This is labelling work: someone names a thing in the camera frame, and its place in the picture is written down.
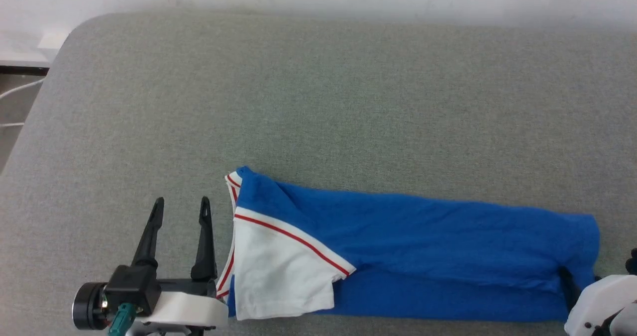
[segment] teal connector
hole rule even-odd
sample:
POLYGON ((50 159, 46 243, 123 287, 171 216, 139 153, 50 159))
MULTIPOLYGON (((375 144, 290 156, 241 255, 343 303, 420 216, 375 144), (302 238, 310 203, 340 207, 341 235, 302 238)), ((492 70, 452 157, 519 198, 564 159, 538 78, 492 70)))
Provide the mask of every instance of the teal connector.
POLYGON ((121 304, 108 330, 108 336, 125 336, 135 316, 137 316, 137 308, 133 304, 121 304))

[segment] red stripe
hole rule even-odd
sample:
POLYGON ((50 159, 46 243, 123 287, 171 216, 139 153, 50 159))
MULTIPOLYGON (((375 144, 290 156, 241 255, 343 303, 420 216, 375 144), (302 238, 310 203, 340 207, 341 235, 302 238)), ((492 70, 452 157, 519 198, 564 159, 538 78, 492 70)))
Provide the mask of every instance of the red stripe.
POLYGON ((232 178, 230 178, 230 175, 227 175, 226 177, 228 177, 228 180, 230 181, 230 183, 234 184, 235 186, 241 188, 241 184, 235 182, 234 180, 232 180, 232 178))
POLYGON ((274 225, 270 225, 268 223, 262 222, 260 220, 253 220, 253 218, 248 218, 245 216, 240 216, 239 214, 234 214, 235 218, 239 218, 241 220, 245 220, 245 221, 249 221, 258 225, 263 225, 264 227, 268 227, 272 230, 276 230, 278 232, 280 232, 281 234, 285 234, 289 237, 291 237, 292 239, 298 241, 299 243, 302 243, 303 245, 311 248, 311 250, 313 252, 316 253, 316 255, 320 256, 321 259, 327 261, 328 263, 330 263, 332 266, 334 266, 335 268, 339 269, 342 273, 344 273, 346 276, 349 276, 350 273, 347 272, 347 270, 345 270, 343 267, 341 267, 340 265, 338 265, 337 263, 335 263, 334 261, 331 261, 330 259, 327 258, 327 256, 323 255, 323 253, 321 253, 317 248, 315 248, 314 246, 312 246, 310 243, 308 243, 307 241, 301 239, 300 237, 294 235, 294 234, 290 234, 288 231, 285 231, 279 227, 275 227, 274 225))
POLYGON ((234 250, 232 251, 232 256, 230 257, 230 263, 228 263, 228 269, 225 271, 225 275, 223 276, 223 279, 221 279, 221 284, 219 284, 219 287, 217 289, 223 288, 223 284, 225 284, 225 281, 228 279, 228 275, 230 275, 230 270, 232 270, 232 264, 234 264, 234 250))

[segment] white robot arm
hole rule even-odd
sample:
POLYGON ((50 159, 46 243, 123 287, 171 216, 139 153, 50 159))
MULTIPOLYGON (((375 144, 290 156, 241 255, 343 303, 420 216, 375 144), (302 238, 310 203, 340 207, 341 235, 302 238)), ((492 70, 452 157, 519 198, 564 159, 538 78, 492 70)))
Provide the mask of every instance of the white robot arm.
POLYGON ((583 289, 569 313, 569 336, 637 335, 637 249, 626 261, 630 275, 610 275, 583 289))

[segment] white sleeve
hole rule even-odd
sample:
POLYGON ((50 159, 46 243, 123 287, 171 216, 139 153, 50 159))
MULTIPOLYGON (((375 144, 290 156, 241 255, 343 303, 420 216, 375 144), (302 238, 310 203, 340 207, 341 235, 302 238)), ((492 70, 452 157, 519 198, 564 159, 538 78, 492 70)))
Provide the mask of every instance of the white sleeve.
POLYGON ((234 216, 234 236, 237 320, 331 309, 332 283, 355 270, 304 231, 241 207, 234 216))

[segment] gray fabric surface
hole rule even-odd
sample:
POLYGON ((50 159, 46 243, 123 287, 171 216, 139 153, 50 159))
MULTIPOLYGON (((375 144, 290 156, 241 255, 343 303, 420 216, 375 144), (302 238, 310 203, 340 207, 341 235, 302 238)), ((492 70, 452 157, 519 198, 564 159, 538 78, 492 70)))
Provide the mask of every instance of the gray fabric surface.
MULTIPOLYGON (((81 334, 75 291, 130 261, 158 196, 159 275, 187 277, 202 195, 223 268, 222 176, 244 164, 309 187, 592 213, 598 273, 624 273, 637 246, 635 45, 611 32, 211 12, 88 21, 62 47, 0 179, 2 334, 81 334)), ((563 332, 309 315, 215 334, 563 332)))

